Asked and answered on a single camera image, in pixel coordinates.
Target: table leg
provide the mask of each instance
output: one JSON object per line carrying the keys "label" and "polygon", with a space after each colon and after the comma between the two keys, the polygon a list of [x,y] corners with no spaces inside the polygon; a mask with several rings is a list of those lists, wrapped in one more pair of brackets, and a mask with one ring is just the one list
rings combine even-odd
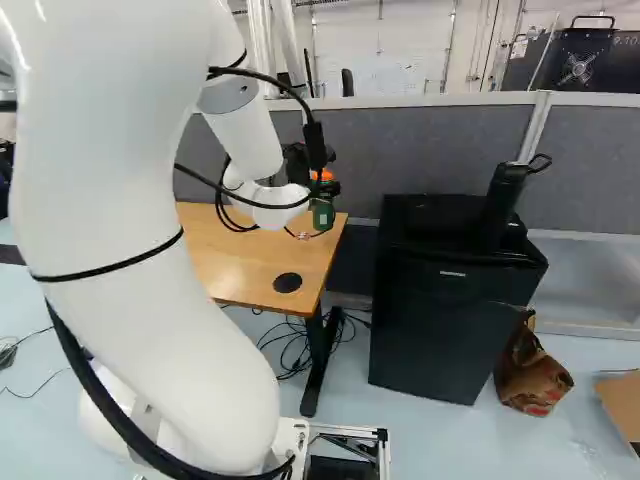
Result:
{"label": "table leg", "polygon": [[318,409],[318,397],[324,380],[324,373],[329,363],[333,341],[338,324],[343,320],[340,307],[333,307],[326,322],[322,319],[322,308],[318,304],[313,317],[306,319],[307,338],[311,350],[311,372],[300,403],[300,414],[311,418]]}

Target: orange object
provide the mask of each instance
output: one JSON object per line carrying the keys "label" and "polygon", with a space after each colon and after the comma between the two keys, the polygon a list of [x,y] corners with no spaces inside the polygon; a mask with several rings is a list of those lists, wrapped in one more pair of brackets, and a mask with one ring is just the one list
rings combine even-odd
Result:
{"label": "orange object", "polygon": [[[314,182],[317,180],[318,178],[318,172],[316,171],[312,171],[311,172],[311,180],[313,180]],[[322,170],[322,182],[333,182],[335,180],[335,176],[333,175],[333,172],[327,168]]]}

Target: black thermos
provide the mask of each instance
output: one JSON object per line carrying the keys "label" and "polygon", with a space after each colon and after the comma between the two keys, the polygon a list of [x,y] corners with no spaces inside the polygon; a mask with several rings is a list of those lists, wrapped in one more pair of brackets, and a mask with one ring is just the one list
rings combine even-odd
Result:
{"label": "black thermos", "polygon": [[[538,167],[533,163],[542,158]],[[484,207],[475,234],[475,245],[483,251],[495,251],[513,217],[513,211],[529,175],[542,172],[551,165],[551,157],[543,153],[534,156],[528,164],[502,162],[498,164],[489,185]]]}

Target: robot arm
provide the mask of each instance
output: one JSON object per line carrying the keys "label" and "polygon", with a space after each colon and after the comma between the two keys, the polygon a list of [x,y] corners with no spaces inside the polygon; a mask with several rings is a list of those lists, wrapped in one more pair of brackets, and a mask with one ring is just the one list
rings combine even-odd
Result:
{"label": "robot arm", "polygon": [[[181,238],[171,178],[194,105],[233,158],[229,187],[245,182],[242,195],[265,203],[306,191],[252,182],[282,161],[259,96],[222,105],[231,77],[202,91],[212,62],[244,51],[221,1],[0,0],[0,52],[19,104],[10,218],[34,278],[123,410],[134,415],[138,399],[161,418],[160,446],[240,475],[260,471],[271,447],[278,385],[208,299]],[[296,213],[261,210],[269,228]]]}
{"label": "robot arm", "polygon": [[[209,64],[246,68],[247,50],[226,4],[212,2],[213,34]],[[287,205],[305,198],[300,185],[265,187],[255,180],[278,173],[282,150],[258,81],[239,76],[214,76],[207,81],[197,103],[211,130],[231,157],[224,186],[236,194],[268,205]],[[289,210],[250,207],[231,199],[236,208],[253,217],[262,228],[277,230],[304,212],[308,203]]]}

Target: brown paper bag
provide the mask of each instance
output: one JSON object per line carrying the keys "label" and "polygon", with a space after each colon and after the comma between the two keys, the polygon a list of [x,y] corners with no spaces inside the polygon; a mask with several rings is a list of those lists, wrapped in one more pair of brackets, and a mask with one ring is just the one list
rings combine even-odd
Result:
{"label": "brown paper bag", "polygon": [[534,325],[532,310],[509,340],[493,378],[504,405],[546,417],[574,383],[569,372],[544,351],[532,332]]}

